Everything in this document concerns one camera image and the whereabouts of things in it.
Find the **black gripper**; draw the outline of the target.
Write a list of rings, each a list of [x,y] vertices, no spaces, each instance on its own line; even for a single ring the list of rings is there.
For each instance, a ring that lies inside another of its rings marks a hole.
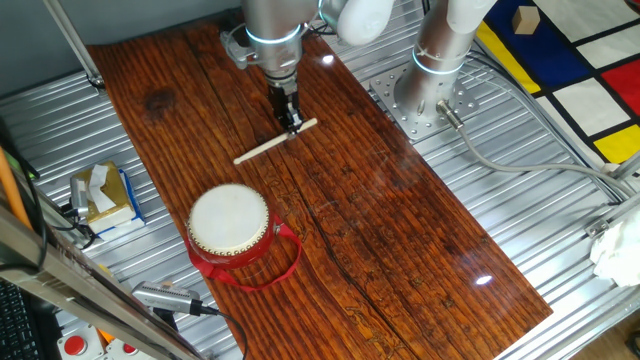
[[[286,137],[297,134],[304,123],[299,113],[299,94],[297,88],[283,88],[269,85],[268,100],[273,108],[274,116],[283,129],[283,134]]]

